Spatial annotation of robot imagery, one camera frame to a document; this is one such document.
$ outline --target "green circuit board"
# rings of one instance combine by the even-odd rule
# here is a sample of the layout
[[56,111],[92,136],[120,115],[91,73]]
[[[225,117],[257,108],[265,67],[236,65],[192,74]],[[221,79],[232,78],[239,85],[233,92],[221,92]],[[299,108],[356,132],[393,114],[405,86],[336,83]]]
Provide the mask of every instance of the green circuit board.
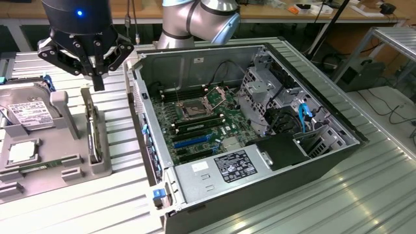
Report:
[[[203,110],[201,107],[199,107],[200,109],[188,108],[188,113],[187,111],[183,111],[184,105],[187,105],[187,103],[197,105],[199,103],[204,102],[204,97],[173,101],[169,103],[161,102],[160,99],[155,97],[152,98],[164,140],[175,165],[180,165],[189,161],[227,152],[227,148],[223,144],[224,139],[235,137],[240,146],[243,147],[249,140],[259,138],[259,135],[256,134],[255,129],[251,127],[240,109],[236,108],[237,103],[235,101],[235,94],[232,94],[228,89],[220,89],[223,91],[223,95],[217,90],[212,90],[207,94],[208,104],[212,108],[215,107],[213,110]],[[180,141],[172,140],[175,137],[177,137],[172,123],[215,116],[219,114],[224,115],[225,121],[221,121],[221,125],[201,130],[205,133],[203,136],[191,137]],[[188,145],[185,147],[175,148],[175,144],[187,142],[200,137],[207,137],[208,141]],[[199,156],[199,154],[211,151],[211,149],[211,154]]]

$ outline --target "motherboard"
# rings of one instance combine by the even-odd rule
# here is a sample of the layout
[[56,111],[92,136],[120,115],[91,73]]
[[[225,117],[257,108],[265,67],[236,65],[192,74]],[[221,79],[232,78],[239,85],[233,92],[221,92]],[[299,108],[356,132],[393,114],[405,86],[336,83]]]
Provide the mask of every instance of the motherboard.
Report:
[[160,92],[152,97],[175,165],[239,149],[259,138],[227,86]]

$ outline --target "hard drive label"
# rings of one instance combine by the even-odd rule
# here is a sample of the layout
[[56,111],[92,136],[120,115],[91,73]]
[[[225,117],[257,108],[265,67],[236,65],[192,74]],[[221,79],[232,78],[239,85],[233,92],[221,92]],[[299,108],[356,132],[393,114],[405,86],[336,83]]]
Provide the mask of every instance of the hard drive label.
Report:
[[223,179],[231,183],[257,173],[244,150],[213,159]]
[[25,127],[52,123],[52,116],[43,101],[11,104],[8,108]]

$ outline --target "blue latch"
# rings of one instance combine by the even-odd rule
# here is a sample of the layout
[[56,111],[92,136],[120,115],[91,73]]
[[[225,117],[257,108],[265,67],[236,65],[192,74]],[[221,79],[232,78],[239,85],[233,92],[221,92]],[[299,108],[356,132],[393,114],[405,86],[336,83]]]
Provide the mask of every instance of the blue latch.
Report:
[[164,189],[153,190],[153,200],[163,199],[167,196],[167,192]]
[[305,133],[307,128],[305,128],[304,112],[305,112],[305,115],[308,115],[309,117],[313,117],[313,114],[308,108],[308,105],[305,103],[301,103],[299,105],[299,119],[301,123],[303,132]]
[[44,73],[44,81],[45,81],[47,84],[48,84],[48,87],[49,87],[51,92],[55,92],[56,89],[55,89],[55,86],[53,86],[53,83],[52,83],[52,78],[51,78],[49,75],[47,75],[47,73]]
[[145,134],[148,130],[148,124],[144,124],[143,129],[141,129],[141,134]]

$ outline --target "hard drive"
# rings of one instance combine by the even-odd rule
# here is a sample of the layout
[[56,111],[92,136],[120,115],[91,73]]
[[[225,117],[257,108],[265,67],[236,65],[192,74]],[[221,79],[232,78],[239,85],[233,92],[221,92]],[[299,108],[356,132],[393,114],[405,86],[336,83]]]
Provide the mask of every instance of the hard drive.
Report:
[[60,113],[49,98],[51,88],[41,77],[9,80],[0,85],[0,111],[9,124],[21,124],[29,131],[52,127],[52,119]]

